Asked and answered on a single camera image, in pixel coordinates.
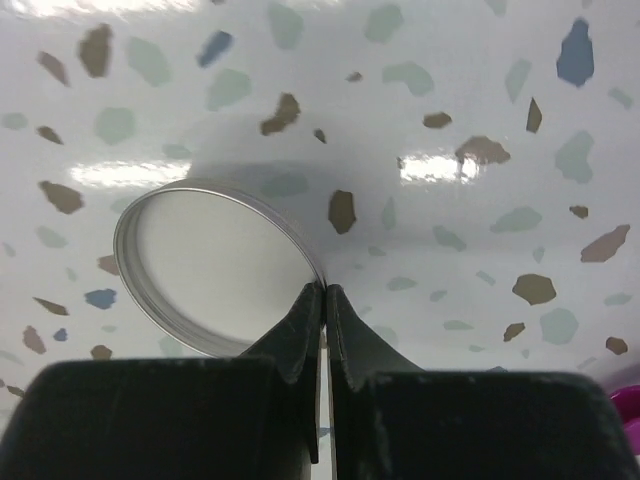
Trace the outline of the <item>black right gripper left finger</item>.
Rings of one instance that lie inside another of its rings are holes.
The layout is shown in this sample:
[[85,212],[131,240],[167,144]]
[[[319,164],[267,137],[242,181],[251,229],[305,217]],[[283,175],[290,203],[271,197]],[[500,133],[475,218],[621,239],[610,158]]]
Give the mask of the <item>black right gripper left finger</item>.
[[323,290],[234,358],[69,361],[28,387],[5,479],[307,479],[317,463]]

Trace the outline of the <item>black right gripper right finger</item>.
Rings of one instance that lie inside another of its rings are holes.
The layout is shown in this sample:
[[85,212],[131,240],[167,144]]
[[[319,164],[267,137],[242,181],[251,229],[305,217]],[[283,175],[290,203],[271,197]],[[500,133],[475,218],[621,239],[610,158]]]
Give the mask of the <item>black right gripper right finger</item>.
[[326,291],[338,479],[635,479],[621,420],[564,372],[424,370]]

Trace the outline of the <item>round silver jar lid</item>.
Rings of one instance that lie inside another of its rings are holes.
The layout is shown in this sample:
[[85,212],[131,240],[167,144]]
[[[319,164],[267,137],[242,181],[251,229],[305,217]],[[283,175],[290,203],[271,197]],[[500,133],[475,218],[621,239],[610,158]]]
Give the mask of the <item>round silver jar lid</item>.
[[140,310],[210,357],[244,353],[307,284],[326,284],[319,255],[285,211],[211,178],[174,181],[131,202],[116,224],[113,254]]

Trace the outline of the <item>magenta plastic scoop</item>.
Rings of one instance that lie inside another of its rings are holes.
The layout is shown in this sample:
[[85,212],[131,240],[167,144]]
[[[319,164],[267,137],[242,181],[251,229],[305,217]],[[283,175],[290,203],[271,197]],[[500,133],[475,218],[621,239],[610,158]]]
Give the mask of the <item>magenta plastic scoop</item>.
[[632,385],[610,395],[621,420],[623,430],[636,455],[639,453],[640,386]]

